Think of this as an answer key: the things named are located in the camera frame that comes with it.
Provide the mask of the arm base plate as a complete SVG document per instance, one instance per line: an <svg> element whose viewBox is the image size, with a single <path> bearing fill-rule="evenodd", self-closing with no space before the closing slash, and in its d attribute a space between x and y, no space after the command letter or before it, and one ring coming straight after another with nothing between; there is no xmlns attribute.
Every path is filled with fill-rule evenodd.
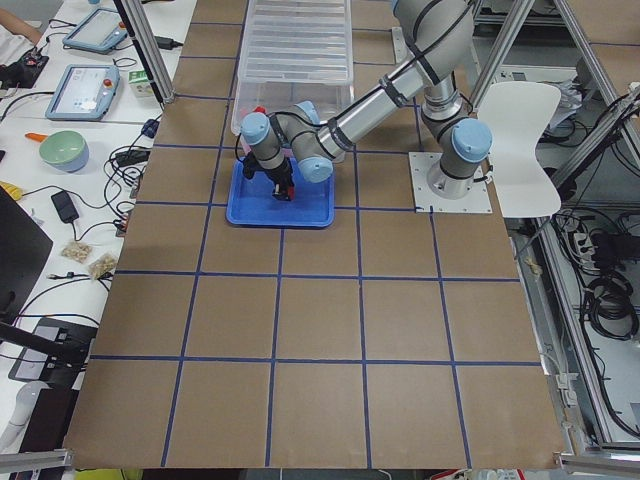
<svg viewBox="0 0 640 480"><path fill-rule="evenodd" d="M471 177L459 180L442 171L439 152L410 152L408 156L417 213L492 213L487 182L479 164Z"/></svg>

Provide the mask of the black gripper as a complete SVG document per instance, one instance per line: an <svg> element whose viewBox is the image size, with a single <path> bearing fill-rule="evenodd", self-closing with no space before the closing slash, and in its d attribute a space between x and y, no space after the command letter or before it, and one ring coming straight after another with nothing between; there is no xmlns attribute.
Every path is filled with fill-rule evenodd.
<svg viewBox="0 0 640 480"><path fill-rule="evenodd" d="M293 169L289 159L284 159L281 164L273 169L265 171L267 177L274 184L272 196L282 199L286 193L286 200L293 201L295 198L295 187L293 182Z"/></svg>

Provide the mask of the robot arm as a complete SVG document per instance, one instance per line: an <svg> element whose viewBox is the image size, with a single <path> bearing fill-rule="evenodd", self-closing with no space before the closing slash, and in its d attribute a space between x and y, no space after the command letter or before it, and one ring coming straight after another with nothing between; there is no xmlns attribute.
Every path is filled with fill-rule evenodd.
<svg viewBox="0 0 640 480"><path fill-rule="evenodd" d="M405 60L362 98L325 122L317 118L309 101L245 116L241 135L250 147L241 161L245 178L262 172L273 183L273 197L291 201L295 169L308 182L327 180L340 153L352 149L422 93L422 121L442 149L440 160L427 174L429 187L446 199L460 199L468 193L492 145L487 125L465 113L453 81L454 69L472 40L472 4L465 0L395 1L392 11L408 50Z"/></svg>

